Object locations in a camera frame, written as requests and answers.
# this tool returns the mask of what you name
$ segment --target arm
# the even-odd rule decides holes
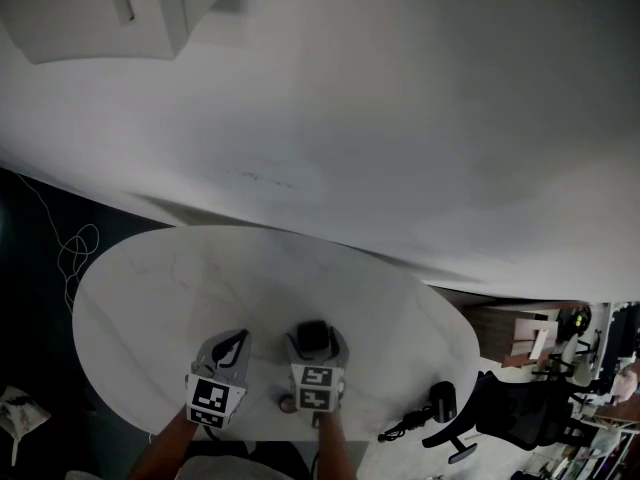
[[[356,480],[338,411],[320,414],[318,480]]]
[[[180,409],[138,457],[128,479],[174,480],[197,428],[197,423],[187,420],[186,408]]]

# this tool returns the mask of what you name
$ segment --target table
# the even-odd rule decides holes
[[[458,411],[464,407],[479,349],[453,306],[380,259],[284,231],[199,226],[131,237],[82,278],[73,335],[105,403],[158,434],[185,403],[184,377],[202,342],[247,328],[249,393],[222,437],[304,441],[317,438],[309,414],[287,415],[276,404],[289,388],[284,334],[319,318],[351,351],[342,400],[347,439],[375,439],[423,404],[438,381],[451,381]],[[420,439],[444,426],[430,421],[408,435]]]

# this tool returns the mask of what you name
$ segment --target dark floor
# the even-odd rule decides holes
[[[49,206],[63,241],[86,223],[99,228],[99,249],[83,273],[125,238],[166,227],[27,180]],[[56,267],[58,251],[36,195],[15,174],[0,169],[0,384],[26,391],[53,415],[22,440],[13,469],[11,440],[0,430],[0,478],[62,479],[77,468],[105,480],[122,479],[148,435],[111,411],[85,378]],[[72,282],[72,296],[75,288]]]

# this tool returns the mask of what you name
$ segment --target white cabinet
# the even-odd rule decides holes
[[[33,63],[82,57],[173,59],[216,0],[0,0]]]

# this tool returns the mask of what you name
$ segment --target white oval table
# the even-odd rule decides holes
[[[185,403],[184,377],[202,342],[247,328],[249,393],[224,437],[304,441],[316,439],[309,415],[284,414],[277,400],[289,387],[284,334],[310,319],[335,326],[350,348],[349,440],[375,439],[438,381],[455,385],[458,411],[471,394],[478,342],[453,306],[377,258],[284,231],[202,226],[133,236],[82,278],[73,335],[106,404],[158,434]],[[443,427],[432,420],[403,439]]]

